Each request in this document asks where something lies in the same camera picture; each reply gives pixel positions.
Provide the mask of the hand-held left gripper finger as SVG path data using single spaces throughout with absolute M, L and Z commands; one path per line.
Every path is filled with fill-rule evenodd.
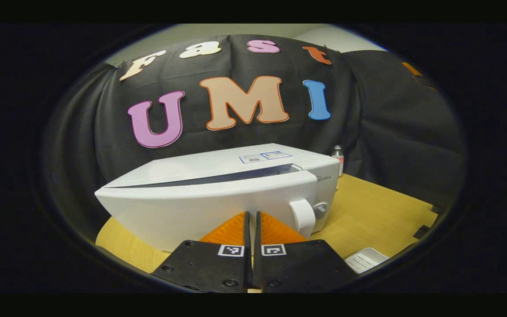
M 252 286 L 262 293 L 328 293 L 357 273 L 324 240 L 308 240 L 278 219 L 258 211 Z
M 246 293 L 252 282 L 250 216 L 240 213 L 200 240 L 185 240 L 151 274 L 203 293 Z

